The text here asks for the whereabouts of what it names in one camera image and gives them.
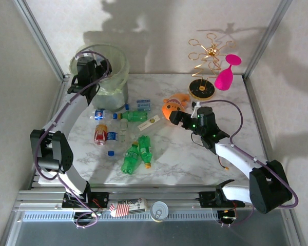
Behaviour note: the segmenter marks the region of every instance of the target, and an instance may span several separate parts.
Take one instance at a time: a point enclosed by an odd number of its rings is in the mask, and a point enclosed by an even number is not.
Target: marble table
[[[188,93],[192,77],[187,74],[131,74],[128,81],[129,101],[151,99],[152,111],[149,116],[161,113],[163,99],[175,93]],[[236,103],[242,110],[244,125],[234,141],[254,156],[263,157],[263,150],[252,114],[249,99],[241,75],[235,75],[228,91],[216,90],[212,99],[225,99]],[[214,102],[207,104],[213,108],[219,128],[232,135],[240,124],[238,111],[230,104]],[[121,172],[124,153],[107,156],[107,150],[93,143],[94,125],[88,115],[93,107],[88,107],[76,121],[68,137],[74,154],[74,166],[80,175],[92,186],[96,185],[215,185],[228,179],[244,181],[246,177],[229,162],[224,170],[218,163],[217,155],[192,142],[191,131],[162,120],[159,128],[149,131],[154,157],[151,169],[144,164],[132,175]],[[191,113],[190,105],[186,112]],[[198,136],[194,141],[201,143]],[[48,181],[39,179],[42,186]]]

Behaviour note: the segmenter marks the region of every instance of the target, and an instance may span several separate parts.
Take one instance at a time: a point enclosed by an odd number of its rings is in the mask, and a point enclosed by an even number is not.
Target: round black base
[[[195,79],[189,84],[189,93],[197,100],[209,100],[215,93],[214,85],[204,79]]]

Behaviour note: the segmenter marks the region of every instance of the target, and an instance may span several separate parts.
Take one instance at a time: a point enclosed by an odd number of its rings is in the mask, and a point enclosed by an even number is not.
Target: green plastic bottle
[[[131,147],[127,150],[127,153],[125,154],[121,171],[123,173],[132,174],[136,169],[138,157],[139,157],[138,143],[133,142]]]
[[[152,160],[153,154],[151,151],[149,136],[141,136],[140,138],[138,138],[138,143],[139,153],[145,163],[145,168],[150,168],[150,161]]]
[[[119,119],[127,119],[128,121],[147,121],[147,112],[146,111],[127,111],[123,114],[118,114]]]

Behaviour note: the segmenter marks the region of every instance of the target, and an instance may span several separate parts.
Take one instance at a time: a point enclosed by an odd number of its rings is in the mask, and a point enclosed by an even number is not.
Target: toy fish
[[[180,110],[184,111],[184,106],[187,105],[187,101],[190,101],[188,94],[175,94],[172,95],[169,99],[163,100],[165,104],[162,107],[162,112],[164,116],[169,119],[172,111]]]

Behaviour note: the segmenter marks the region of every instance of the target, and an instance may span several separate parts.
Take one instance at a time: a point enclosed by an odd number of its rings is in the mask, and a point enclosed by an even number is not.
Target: aluminum frame
[[[64,91],[68,84],[68,76],[65,76],[59,63],[57,62],[48,42],[46,41],[44,34],[42,33],[39,25],[36,22],[30,8],[28,7],[25,0],[13,0],[16,4],[18,10],[20,11],[22,17],[24,18],[28,28],[30,29],[34,39],[38,43],[40,49],[42,50],[47,61],[52,66],[57,78],[61,80],[60,90],[58,91],[56,101],[52,107],[49,118],[55,114],[58,110],[62,98],[64,97]],[[267,47],[269,41],[274,35],[279,23],[281,22],[285,12],[287,11],[292,0],[282,0],[268,26],[263,38],[261,39],[259,46],[249,63],[245,73],[243,74],[244,81],[247,82],[249,76],[253,72],[255,66],[257,65],[260,57],[262,56],[265,48]],[[251,98],[248,92],[250,102],[252,103],[253,97]],[[263,149],[267,158],[269,157],[269,150],[267,150],[267,143],[265,142],[265,137],[262,136],[264,130],[260,125],[260,119],[257,118],[255,113],[255,108],[252,105],[254,111],[254,116],[256,118],[257,126],[259,128],[259,133],[262,139]],[[40,186],[38,181],[38,176],[35,174],[33,177],[33,183],[30,185],[31,190],[19,191],[16,198],[15,204],[13,206],[9,221],[7,223],[6,230],[0,245],[14,245],[16,243],[19,230],[23,223],[23,217],[25,212],[28,211],[52,211],[52,212],[62,212],[61,207],[63,201],[63,195],[65,189],[59,187],[44,187]],[[161,186],[161,187],[137,187],[137,186],[101,186],[92,188],[94,192],[109,192],[109,203],[112,203],[121,199],[138,198],[145,197],[148,199],[148,205],[150,206],[155,201],[163,201],[168,204],[171,211],[198,211],[207,210],[213,211],[213,209],[201,209],[199,202],[195,200],[198,197],[198,192],[200,191],[213,191],[215,188],[213,186]],[[287,231],[289,241],[291,245],[299,246],[300,241],[298,237],[298,232],[294,225],[294,217],[292,212],[289,210],[281,210],[282,216],[284,218],[284,226]]]

